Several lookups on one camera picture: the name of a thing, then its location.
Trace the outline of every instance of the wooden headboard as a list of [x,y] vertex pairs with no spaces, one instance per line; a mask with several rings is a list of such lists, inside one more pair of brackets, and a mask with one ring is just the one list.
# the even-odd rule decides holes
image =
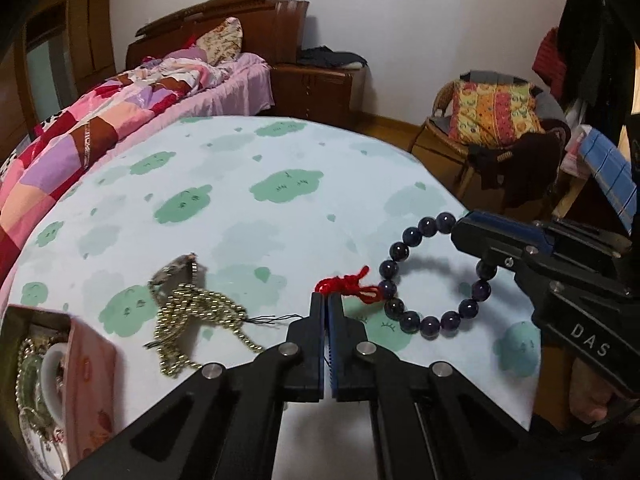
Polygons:
[[235,16],[242,23],[242,51],[253,52],[270,64],[295,63],[302,43],[306,8],[302,0],[209,0],[178,10],[145,25],[142,36],[127,49],[127,69],[135,68],[145,56],[162,57],[183,47]]

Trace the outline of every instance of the table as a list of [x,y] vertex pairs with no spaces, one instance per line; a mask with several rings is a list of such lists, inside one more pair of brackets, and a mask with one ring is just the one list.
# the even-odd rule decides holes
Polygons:
[[[195,252],[206,287],[243,304],[250,316],[304,316],[319,280],[367,264],[372,272],[363,283],[377,283],[377,268],[402,231],[441,211],[459,217],[465,209],[417,159],[384,142],[290,119],[183,120],[63,196],[28,240],[9,300],[80,316],[117,346],[119,429],[190,373],[162,376],[156,353],[143,348],[157,310],[145,284],[176,256]],[[425,239],[401,264],[398,295],[408,309],[439,317],[468,297],[475,266],[449,237]],[[475,320],[433,342],[403,333],[380,305],[344,298],[344,306],[366,322],[375,343],[416,364],[450,362],[528,428],[540,334],[511,273],[499,270],[492,288]],[[265,347],[286,335],[286,326],[245,329]],[[254,358],[222,328],[193,324],[185,338],[199,362],[232,367]],[[274,478],[347,470],[370,478],[372,450],[364,403],[292,405]],[[368,465],[358,465],[358,457]]]

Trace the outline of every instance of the yellow patterned cushion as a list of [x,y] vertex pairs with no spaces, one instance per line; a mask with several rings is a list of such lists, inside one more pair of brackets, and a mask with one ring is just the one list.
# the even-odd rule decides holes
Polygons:
[[216,28],[196,40],[207,53],[207,62],[216,66],[221,61],[235,60],[242,49],[242,25],[237,18],[227,18]]
[[461,144],[505,148],[523,134],[545,133],[530,83],[491,85],[457,81],[449,137]]

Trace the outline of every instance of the beaded bracelet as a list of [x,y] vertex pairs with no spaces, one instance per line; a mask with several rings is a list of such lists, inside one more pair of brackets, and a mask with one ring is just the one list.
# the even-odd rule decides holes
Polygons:
[[408,227],[402,233],[402,241],[396,242],[389,248],[390,260],[380,264],[380,276],[383,278],[378,288],[385,301],[385,314],[389,319],[397,321],[400,329],[407,334],[420,334],[426,339],[435,339],[443,331],[449,334],[456,332],[462,319],[473,319],[478,315],[478,303],[485,301],[491,295],[489,280],[497,272],[497,267],[489,266],[483,261],[476,265],[479,280],[471,287],[471,298],[463,300],[458,311],[449,310],[440,319],[426,316],[420,320],[420,315],[414,310],[406,310],[404,302],[396,298],[398,287],[393,278],[398,275],[398,262],[404,262],[409,257],[409,248],[417,247],[423,238],[431,238],[437,232],[444,235],[451,234],[456,218],[451,213],[443,212],[436,218],[425,217],[418,223],[418,227]]

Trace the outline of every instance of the blue striped towel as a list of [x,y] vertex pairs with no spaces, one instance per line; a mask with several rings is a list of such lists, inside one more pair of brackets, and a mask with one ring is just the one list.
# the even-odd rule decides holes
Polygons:
[[631,179],[631,163],[620,150],[595,128],[585,137],[578,150],[591,173],[613,206],[626,231],[636,214],[636,184]]

